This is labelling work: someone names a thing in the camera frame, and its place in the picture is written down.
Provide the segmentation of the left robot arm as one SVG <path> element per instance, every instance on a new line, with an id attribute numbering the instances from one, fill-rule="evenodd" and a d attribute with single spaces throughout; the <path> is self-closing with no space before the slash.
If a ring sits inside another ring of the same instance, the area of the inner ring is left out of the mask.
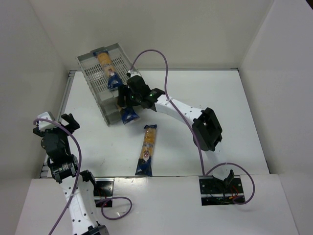
<path id="1" fill-rule="evenodd" d="M 70 213 L 74 235 L 107 235 L 106 226 L 100 224 L 96 215 L 95 178 L 90 171 L 81 170 L 82 157 L 76 157 L 70 151 L 68 139 L 78 142 L 73 133 L 80 125 L 72 114 L 61 117 L 67 125 L 57 122 L 51 112 L 44 112 L 34 120 L 36 127 L 33 129 L 33 133 L 42 138 L 41 147 L 48 156 L 47 166 L 67 201 L 61 214 Z"/>

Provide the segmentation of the spaghetti bag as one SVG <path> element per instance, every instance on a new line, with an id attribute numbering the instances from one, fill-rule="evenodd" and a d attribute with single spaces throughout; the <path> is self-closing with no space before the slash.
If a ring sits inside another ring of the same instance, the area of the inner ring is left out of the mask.
<path id="1" fill-rule="evenodd" d="M 135 175 L 152 177 L 152 156 L 156 142 L 157 125 L 146 125 L 144 130 L 145 135 Z"/>
<path id="2" fill-rule="evenodd" d="M 109 52 L 107 50 L 96 51 L 93 55 L 97 58 L 103 72 L 108 78 L 108 89 L 112 91 L 118 90 L 118 88 L 123 85 L 123 82 L 116 72 Z"/>
<path id="3" fill-rule="evenodd" d="M 123 107 L 122 108 L 122 107 L 118 106 L 118 109 L 119 109 L 122 123 L 124 125 L 131 123 L 131 122 L 134 122 L 140 118 L 139 115 L 135 112 L 133 107 Z"/>

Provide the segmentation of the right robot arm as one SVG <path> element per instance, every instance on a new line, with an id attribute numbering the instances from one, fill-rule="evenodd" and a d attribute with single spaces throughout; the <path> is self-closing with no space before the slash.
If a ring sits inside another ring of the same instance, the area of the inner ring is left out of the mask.
<path id="1" fill-rule="evenodd" d="M 202 153 L 217 166 L 225 165 L 219 156 L 218 145 L 222 142 L 222 127 L 211 108 L 193 108 L 170 97 L 165 91 L 150 87 L 140 75 L 131 75 L 127 84 L 118 88 L 117 103 L 122 108 L 141 106 L 168 116 L 187 125 L 198 148 L 201 167 L 204 168 Z"/>

